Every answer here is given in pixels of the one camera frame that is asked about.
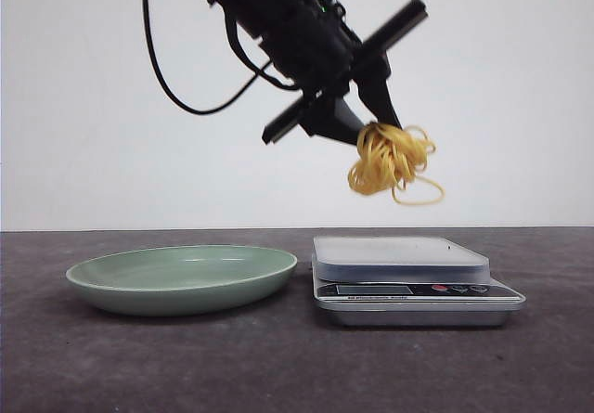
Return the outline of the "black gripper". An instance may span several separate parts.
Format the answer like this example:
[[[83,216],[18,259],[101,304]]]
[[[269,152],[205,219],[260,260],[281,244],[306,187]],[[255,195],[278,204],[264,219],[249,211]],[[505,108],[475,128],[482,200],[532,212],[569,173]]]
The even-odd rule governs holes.
[[[294,12],[265,34],[262,48],[303,95],[265,127],[264,142],[277,142],[301,126],[309,136],[355,146],[364,124],[344,100],[351,84],[379,123],[401,128],[387,87],[392,71],[386,53],[427,16],[421,0],[409,0],[360,40],[346,25],[338,0],[299,0]]]

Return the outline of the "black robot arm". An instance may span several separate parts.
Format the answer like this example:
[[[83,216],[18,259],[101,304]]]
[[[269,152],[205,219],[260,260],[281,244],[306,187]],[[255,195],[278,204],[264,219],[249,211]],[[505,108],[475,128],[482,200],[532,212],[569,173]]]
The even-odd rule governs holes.
[[[364,124],[344,96],[355,83],[359,98],[380,123],[399,127],[386,81],[387,50],[426,18],[421,0],[410,0],[368,39],[360,40],[345,23],[338,0],[208,0],[225,14],[229,44],[260,77],[239,44],[238,29],[260,39],[273,66],[303,95],[264,129],[265,143],[277,142],[294,126],[310,136],[355,144]]]

